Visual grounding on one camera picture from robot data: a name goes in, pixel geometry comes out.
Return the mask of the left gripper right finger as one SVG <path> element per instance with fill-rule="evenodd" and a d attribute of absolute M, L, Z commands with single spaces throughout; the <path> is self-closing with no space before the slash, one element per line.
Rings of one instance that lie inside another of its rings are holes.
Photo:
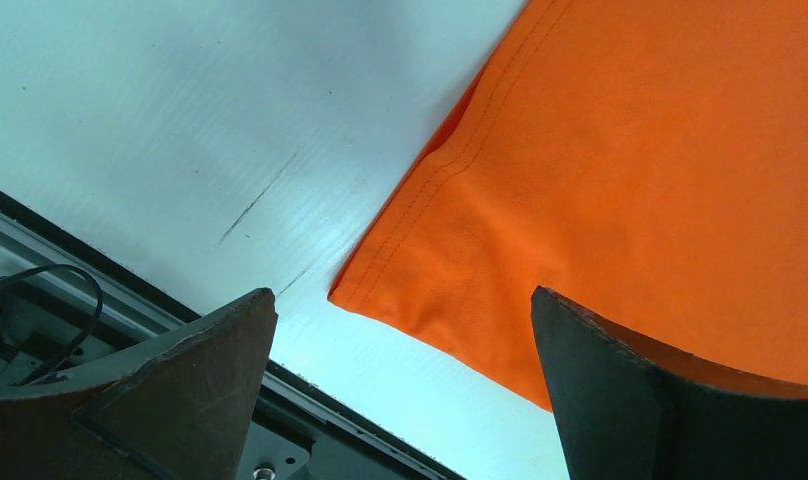
<path fill-rule="evenodd" d="M 808 479 L 808 385 L 714 363 L 558 292 L 531 298 L 573 479 Z"/>

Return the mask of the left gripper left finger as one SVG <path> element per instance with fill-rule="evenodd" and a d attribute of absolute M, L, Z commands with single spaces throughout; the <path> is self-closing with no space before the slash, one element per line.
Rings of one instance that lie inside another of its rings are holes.
<path fill-rule="evenodd" d="M 232 479 L 277 324 L 260 288 L 27 386 L 0 386 L 0 479 Z"/>

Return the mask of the orange t shirt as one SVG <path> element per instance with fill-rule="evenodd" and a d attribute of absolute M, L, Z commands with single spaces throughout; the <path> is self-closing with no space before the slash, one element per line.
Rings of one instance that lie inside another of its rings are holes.
<path fill-rule="evenodd" d="M 551 403 L 553 289 L 808 384 L 808 1 L 531 1 L 330 301 Z"/>

